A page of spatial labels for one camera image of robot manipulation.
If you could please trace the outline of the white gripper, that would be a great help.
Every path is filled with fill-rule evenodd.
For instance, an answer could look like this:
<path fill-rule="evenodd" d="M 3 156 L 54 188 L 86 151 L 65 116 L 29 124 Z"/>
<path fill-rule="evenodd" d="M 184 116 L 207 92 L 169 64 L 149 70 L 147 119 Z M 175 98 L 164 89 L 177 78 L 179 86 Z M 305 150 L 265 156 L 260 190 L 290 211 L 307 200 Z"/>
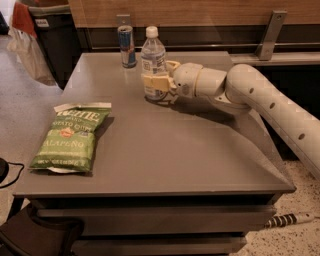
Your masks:
<path fill-rule="evenodd" d="M 215 97 L 224 91 L 226 71 L 205 68 L 200 64 L 167 60 L 166 69 L 169 75 L 142 75 L 145 86 L 168 92 L 176 88 L 179 96 L 187 98 Z"/>

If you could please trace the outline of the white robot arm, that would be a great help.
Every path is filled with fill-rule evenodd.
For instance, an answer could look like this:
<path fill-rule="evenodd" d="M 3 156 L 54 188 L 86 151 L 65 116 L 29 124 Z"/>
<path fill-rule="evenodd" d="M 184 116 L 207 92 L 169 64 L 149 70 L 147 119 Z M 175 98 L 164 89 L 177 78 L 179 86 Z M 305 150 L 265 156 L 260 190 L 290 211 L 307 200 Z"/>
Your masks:
<path fill-rule="evenodd" d="M 203 98 L 232 115 L 257 111 L 294 152 L 311 174 L 320 179 L 320 120 L 282 94 L 257 69 L 237 64 L 228 71 L 200 64 L 167 63 L 160 74 L 142 74 L 147 93 Z"/>

